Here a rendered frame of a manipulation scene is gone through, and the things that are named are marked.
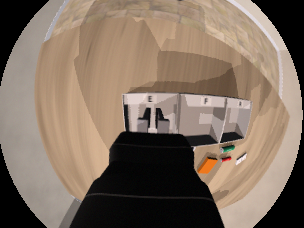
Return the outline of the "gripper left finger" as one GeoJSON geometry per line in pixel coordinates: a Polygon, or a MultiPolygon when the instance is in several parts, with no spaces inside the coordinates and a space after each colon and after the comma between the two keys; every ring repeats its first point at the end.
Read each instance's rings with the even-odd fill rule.
{"type": "Polygon", "coordinates": [[[150,128],[151,120],[151,108],[146,107],[143,117],[138,117],[137,119],[137,132],[148,133],[148,128],[150,128]]]}

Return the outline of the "grey rack of three bins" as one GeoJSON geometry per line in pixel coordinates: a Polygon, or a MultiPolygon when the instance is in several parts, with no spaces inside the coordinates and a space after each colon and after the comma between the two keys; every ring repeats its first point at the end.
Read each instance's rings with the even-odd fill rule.
{"type": "Polygon", "coordinates": [[[161,108],[170,121],[169,133],[180,133],[191,147],[200,147],[245,139],[253,101],[198,93],[131,92],[122,94],[122,103],[125,131],[137,132],[137,118],[149,107],[148,133],[157,133],[155,114],[161,108]]]}

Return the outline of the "white domino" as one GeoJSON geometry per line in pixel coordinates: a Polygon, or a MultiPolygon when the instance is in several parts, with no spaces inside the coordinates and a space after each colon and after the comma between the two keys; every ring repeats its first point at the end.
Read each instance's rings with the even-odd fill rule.
{"type": "Polygon", "coordinates": [[[241,161],[243,161],[246,158],[247,153],[244,153],[242,156],[236,159],[235,164],[239,164],[241,161]]]}

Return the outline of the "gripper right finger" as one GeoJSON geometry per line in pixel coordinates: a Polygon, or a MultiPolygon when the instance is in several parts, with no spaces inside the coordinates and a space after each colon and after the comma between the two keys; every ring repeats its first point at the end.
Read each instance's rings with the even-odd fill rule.
{"type": "Polygon", "coordinates": [[[169,119],[164,119],[161,108],[156,108],[155,126],[157,129],[157,133],[168,133],[169,124],[170,121],[169,119]]]}

